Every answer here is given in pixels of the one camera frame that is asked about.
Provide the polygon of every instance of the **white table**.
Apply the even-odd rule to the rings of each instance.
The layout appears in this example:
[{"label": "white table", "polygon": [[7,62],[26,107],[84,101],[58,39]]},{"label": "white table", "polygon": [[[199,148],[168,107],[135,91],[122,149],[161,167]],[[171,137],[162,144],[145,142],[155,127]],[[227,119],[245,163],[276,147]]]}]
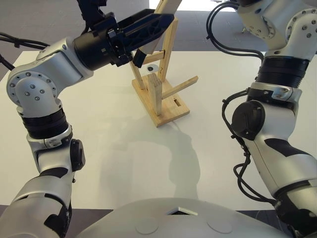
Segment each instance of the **white table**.
[{"label": "white table", "polygon": [[[35,59],[23,52],[14,65]],[[86,165],[76,173],[74,208],[114,209],[154,197],[188,197],[234,210],[272,209],[246,198],[232,168],[244,161],[221,118],[221,100],[251,85],[260,61],[221,52],[173,52],[167,78],[177,85],[195,75],[197,84],[180,93],[191,114],[155,128],[131,86],[129,65],[106,66],[95,76],[65,89],[60,98],[74,138],[85,146]],[[301,85],[297,127],[290,142],[317,155],[317,60]],[[25,139],[26,129],[0,83],[0,204],[7,205],[38,172]],[[228,117],[243,99],[232,103]],[[252,163],[245,180],[269,193]]]}]

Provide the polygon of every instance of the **wooden stand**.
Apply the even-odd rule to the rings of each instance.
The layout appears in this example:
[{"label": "wooden stand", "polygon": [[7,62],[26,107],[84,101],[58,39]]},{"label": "wooden stand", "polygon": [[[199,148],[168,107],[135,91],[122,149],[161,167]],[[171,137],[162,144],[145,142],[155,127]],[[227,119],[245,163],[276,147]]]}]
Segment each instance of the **wooden stand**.
[{"label": "wooden stand", "polygon": [[189,108],[179,97],[177,92],[193,85],[198,80],[198,77],[195,76],[176,87],[172,87],[166,80],[177,25],[178,20],[175,19],[167,29],[162,51],[145,58],[143,64],[160,60],[159,71],[156,74],[152,73],[142,77],[138,67],[130,62],[135,76],[135,79],[132,80],[132,85],[156,127],[189,114]]}]

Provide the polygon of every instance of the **wooden peg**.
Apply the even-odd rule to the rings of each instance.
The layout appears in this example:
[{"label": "wooden peg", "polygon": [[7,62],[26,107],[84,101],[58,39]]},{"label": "wooden peg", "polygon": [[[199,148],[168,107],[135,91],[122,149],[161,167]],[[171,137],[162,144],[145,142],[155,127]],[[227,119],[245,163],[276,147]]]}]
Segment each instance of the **wooden peg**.
[{"label": "wooden peg", "polygon": [[172,54],[174,41],[176,37],[177,25],[178,25],[178,19],[175,18],[174,21],[169,26],[169,28],[166,30],[164,43],[163,43],[163,50],[165,52],[165,55],[164,55],[164,58],[161,59],[159,63],[159,71],[158,71],[159,79],[162,82],[164,82],[166,79],[168,64],[169,64],[170,56]]},{"label": "wooden peg", "polygon": [[156,52],[153,55],[146,56],[143,64],[152,63],[164,58],[164,51]]},{"label": "wooden peg", "polygon": [[153,109],[157,116],[162,112],[162,82],[155,73],[148,75],[149,94],[151,96]]},{"label": "wooden peg", "polygon": [[188,88],[189,86],[193,85],[194,83],[197,83],[197,81],[198,81],[198,76],[195,76],[195,77],[177,85],[176,87],[165,91],[162,94],[162,99],[168,98],[168,97],[174,95],[175,93],[178,93],[179,91],[182,91],[183,89]]}]

